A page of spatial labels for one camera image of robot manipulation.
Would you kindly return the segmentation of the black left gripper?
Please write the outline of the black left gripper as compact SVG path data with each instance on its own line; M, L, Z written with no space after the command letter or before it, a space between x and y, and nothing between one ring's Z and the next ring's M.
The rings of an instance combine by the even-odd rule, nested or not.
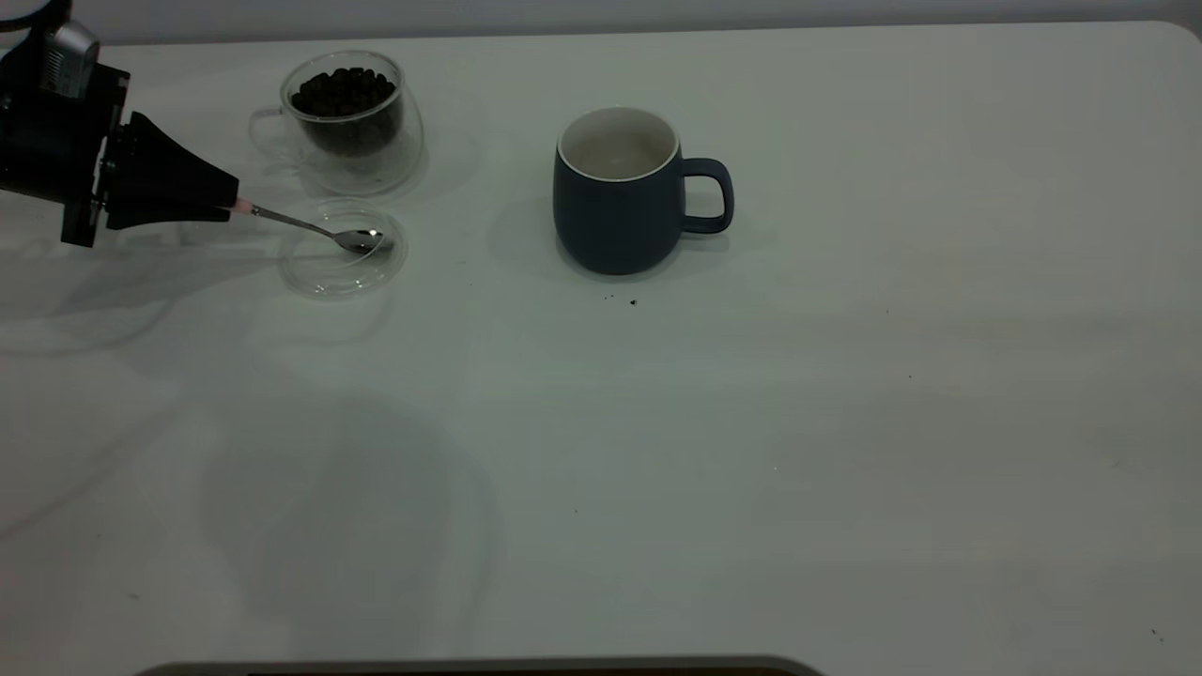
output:
M61 239L91 247L102 197L96 173L119 124L130 76L96 65L85 97L41 84L44 48L22 42L2 57L1 184L63 206ZM108 230L154 223L230 223L239 180L188 150L147 115L131 113L108 142Z

